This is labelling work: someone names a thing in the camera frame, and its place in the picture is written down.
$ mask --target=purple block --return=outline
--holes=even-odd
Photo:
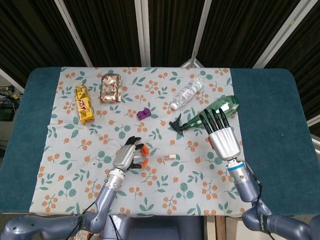
[[[138,111],[136,116],[138,117],[139,121],[141,121],[142,119],[151,116],[151,111],[149,108],[146,107],[143,111]]]

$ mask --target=table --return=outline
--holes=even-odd
[[[3,189],[0,198],[1,212],[29,210],[60,70],[61,68],[38,68],[30,75],[0,172]],[[208,68],[196,71],[215,73],[215,69]],[[319,190],[313,181],[303,177],[304,173],[308,173],[315,181],[319,180],[319,164],[293,77],[283,69],[231,69],[230,73],[234,93],[241,104],[238,115],[244,155],[262,180],[263,200],[274,212],[319,213],[314,201],[320,196]],[[302,156],[305,162],[303,165],[300,164]],[[288,165],[285,159],[290,159],[291,164]],[[143,204],[148,208],[152,203],[145,203],[142,198],[141,205]],[[199,214],[197,207],[194,207],[194,212]]]

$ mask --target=candy bar wrapper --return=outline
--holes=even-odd
[[[74,94],[80,121],[85,124],[88,121],[95,120],[94,109],[91,105],[87,87],[85,85],[76,86]]]
[[[104,103],[121,102],[122,79],[119,74],[107,73],[102,76],[100,98]]]

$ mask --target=green glass bottle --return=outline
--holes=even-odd
[[[233,96],[222,96],[215,100],[213,103],[211,103],[209,106],[207,106],[205,109],[211,112],[211,109],[214,109],[216,113],[220,116],[219,108],[221,108],[226,115],[227,118],[229,118],[232,114],[235,114],[239,109],[239,101],[238,99]],[[169,124],[175,129],[178,133],[183,134],[183,130],[187,130],[189,128],[197,128],[203,126],[202,121],[199,117],[199,115],[206,116],[205,110],[202,110],[198,115],[196,115],[194,118],[190,119],[188,122],[183,124],[182,126],[179,125],[180,116],[174,121],[170,122]]]

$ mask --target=floor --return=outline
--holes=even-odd
[[[7,82],[5,79],[0,78],[0,86],[7,86],[10,85],[9,82]],[[10,139],[10,134],[14,126],[14,120],[13,121],[0,121],[0,140],[9,140]],[[5,142],[0,142],[0,145],[6,145]],[[0,233],[3,231],[5,224],[12,218],[18,216],[20,214],[2,214],[0,213]],[[294,218],[299,219],[301,221],[304,221],[306,223],[309,223],[310,220],[314,217],[314,215],[297,215]],[[36,235],[34,240],[41,240],[39,235]]]

